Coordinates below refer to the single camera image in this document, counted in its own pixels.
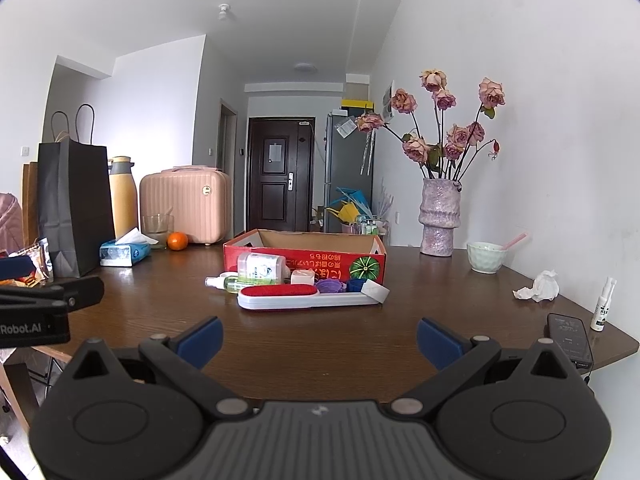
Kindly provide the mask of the black paper bag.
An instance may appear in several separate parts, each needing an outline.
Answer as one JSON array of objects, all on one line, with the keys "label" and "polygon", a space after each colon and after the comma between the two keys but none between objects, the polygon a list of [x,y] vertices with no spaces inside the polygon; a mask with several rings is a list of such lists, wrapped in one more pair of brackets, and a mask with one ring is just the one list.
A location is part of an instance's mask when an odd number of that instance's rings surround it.
[{"label": "black paper bag", "polygon": [[100,265],[101,246],[115,239],[104,146],[66,129],[39,144],[37,222],[55,278],[82,278]]}]

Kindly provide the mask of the white plastic jar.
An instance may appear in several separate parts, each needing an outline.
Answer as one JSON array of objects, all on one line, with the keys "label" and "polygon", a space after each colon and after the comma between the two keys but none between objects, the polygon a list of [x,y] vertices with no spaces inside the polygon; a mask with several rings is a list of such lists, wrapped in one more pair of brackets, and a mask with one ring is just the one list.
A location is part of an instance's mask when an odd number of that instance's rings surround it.
[{"label": "white plastic jar", "polygon": [[238,273],[251,280],[283,282],[290,271],[285,256],[242,252],[238,257]]}]

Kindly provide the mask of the pink spoon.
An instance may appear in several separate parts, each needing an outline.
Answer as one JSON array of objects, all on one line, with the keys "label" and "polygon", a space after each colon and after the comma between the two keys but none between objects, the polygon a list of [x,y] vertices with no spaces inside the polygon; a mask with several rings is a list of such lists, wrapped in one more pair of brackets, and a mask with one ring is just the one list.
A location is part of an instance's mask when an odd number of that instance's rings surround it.
[{"label": "pink spoon", "polygon": [[503,244],[500,247],[500,250],[509,250],[512,247],[514,247],[516,244],[518,244],[519,242],[521,242],[522,240],[525,240],[527,237],[527,233],[523,232],[518,234],[518,236],[514,237],[513,240],[509,240],[506,244]]}]

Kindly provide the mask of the small white spray bottle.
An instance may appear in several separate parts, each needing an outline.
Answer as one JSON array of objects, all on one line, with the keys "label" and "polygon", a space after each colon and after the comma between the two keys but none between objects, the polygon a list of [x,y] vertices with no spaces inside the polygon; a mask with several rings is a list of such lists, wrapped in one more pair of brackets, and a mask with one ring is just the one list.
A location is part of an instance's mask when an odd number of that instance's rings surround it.
[{"label": "small white spray bottle", "polygon": [[610,312],[612,296],[616,284],[617,281],[615,278],[611,278],[609,276],[606,279],[598,298],[596,308],[593,312],[593,316],[590,322],[590,330],[594,330],[598,333],[604,330],[606,319],[608,318],[608,312]]}]

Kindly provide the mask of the blue gear lid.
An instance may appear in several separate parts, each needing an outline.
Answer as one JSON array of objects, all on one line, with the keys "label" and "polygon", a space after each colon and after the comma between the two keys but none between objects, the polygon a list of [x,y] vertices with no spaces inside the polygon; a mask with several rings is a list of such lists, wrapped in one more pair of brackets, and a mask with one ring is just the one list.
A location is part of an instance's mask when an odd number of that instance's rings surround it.
[{"label": "blue gear lid", "polygon": [[346,292],[361,292],[366,281],[365,278],[351,278],[346,282]]}]

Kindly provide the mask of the dried pink roses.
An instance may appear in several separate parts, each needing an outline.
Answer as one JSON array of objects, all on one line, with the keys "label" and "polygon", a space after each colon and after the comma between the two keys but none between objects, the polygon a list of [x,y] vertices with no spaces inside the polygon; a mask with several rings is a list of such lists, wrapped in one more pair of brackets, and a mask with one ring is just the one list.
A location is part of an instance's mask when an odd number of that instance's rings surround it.
[{"label": "dried pink roses", "polygon": [[389,132],[400,142],[402,151],[417,164],[427,179],[449,180],[459,183],[481,151],[491,159],[499,156],[501,146],[497,139],[488,139],[480,123],[481,117],[492,119],[497,110],[506,104],[503,84],[488,77],[478,84],[478,107],[475,118],[465,126],[446,125],[446,113],[457,105],[456,96],[448,89],[448,78],[443,70],[431,68],[420,73],[421,87],[432,99],[436,136],[428,140],[422,133],[416,111],[416,97],[398,88],[390,95],[390,109],[411,118],[412,129],[404,134],[396,132],[382,115],[367,112],[356,120],[358,131],[372,140],[378,130]]}]

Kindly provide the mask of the pale green bowl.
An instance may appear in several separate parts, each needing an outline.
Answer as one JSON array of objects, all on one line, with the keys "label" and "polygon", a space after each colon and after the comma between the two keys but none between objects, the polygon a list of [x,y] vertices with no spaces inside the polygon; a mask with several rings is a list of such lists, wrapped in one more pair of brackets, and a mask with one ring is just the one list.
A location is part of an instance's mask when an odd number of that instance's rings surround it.
[{"label": "pale green bowl", "polygon": [[481,274],[495,274],[502,267],[508,252],[500,245],[486,242],[466,244],[471,269]]}]

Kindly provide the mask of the red white lint brush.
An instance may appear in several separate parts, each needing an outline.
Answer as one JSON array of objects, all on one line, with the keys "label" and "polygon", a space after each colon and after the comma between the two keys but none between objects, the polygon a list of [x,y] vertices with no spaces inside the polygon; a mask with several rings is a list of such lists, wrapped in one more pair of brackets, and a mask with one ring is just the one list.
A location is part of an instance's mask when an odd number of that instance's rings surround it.
[{"label": "red white lint brush", "polygon": [[310,285],[247,286],[238,295],[238,305],[252,311],[362,307],[376,304],[378,303],[362,292],[320,294],[316,286]]}]

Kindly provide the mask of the green spray bottle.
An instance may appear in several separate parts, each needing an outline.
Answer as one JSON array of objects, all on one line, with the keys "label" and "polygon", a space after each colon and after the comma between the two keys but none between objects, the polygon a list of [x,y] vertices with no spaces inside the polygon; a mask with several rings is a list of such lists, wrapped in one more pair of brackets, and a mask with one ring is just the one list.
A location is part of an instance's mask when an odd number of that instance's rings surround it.
[{"label": "green spray bottle", "polygon": [[208,276],[204,280],[204,285],[230,292],[230,294],[238,294],[246,286],[236,272],[224,272],[217,276]]}]

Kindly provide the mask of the red cardboard box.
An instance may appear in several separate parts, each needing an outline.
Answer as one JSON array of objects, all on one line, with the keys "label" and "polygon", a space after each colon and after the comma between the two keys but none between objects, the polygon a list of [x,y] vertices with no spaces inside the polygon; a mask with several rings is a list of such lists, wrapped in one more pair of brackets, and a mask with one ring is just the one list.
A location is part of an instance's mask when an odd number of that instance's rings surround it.
[{"label": "red cardboard box", "polygon": [[238,270],[244,252],[283,256],[291,271],[313,270],[320,280],[384,282],[386,249],[377,235],[251,230],[222,245],[224,270]]}]

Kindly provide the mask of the grey refrigerator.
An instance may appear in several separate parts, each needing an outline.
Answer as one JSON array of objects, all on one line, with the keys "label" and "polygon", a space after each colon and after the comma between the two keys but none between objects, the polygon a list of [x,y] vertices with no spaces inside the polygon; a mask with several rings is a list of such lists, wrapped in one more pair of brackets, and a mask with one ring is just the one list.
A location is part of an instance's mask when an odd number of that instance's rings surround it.
[{"label": "grey refrigerator", "polygon": [[341,233],[341,221],[330,208],[340,210],[347,196],[362,195],[370,206],[373,169],[369,166],[368,137],[356,126],[363,110],[331,110],[326,116],[326,168],[324,168],[324,232]]}]

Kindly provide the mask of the purple gear lid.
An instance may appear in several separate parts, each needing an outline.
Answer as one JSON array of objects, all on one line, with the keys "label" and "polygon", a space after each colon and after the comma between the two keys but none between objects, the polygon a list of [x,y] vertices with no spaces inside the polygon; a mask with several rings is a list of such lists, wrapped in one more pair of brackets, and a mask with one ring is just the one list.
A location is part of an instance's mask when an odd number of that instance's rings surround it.
[{"label": "purple gear lid", "polygon": [[346,290],[346,284],[336,278],[322,278],[316,281],[316,287],[320,294],[339,294]]}]

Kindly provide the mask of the beige cube charger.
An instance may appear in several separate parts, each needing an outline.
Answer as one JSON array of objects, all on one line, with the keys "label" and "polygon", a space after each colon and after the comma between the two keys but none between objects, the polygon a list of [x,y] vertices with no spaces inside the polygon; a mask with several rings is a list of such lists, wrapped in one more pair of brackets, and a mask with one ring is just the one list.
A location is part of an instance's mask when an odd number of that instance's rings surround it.
[{"label": "beige cube charger", "polygon": [[291,273],[290,283],[292,285],[310,285],[314,286],[316,282],[316,274],[314,270],[296,269]]}]

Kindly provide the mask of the yellow thermos bottle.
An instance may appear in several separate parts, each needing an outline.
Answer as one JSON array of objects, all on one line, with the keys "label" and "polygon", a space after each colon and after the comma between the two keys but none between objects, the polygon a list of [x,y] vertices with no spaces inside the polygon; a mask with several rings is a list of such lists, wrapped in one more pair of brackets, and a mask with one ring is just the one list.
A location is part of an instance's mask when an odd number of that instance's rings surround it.
[{"label": "yellow thermos bottle", "polygon": [[115,156],[108,161],[115,237],[119,240],[139,224],[138,192],[128,156]]}]

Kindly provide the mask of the clear drinking glass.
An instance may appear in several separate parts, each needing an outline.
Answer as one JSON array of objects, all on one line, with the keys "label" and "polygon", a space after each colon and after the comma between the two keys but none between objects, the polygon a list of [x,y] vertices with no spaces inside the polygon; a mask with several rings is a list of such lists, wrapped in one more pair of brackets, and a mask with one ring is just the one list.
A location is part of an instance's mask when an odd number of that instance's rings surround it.
[{"label": "clear drinking glass", "polygon": [[142,217],[141,232],[156,243],[155,249],[165,249],[167,247],[167,237],[174,227],[174,219],[171,214],[148,214]]}]

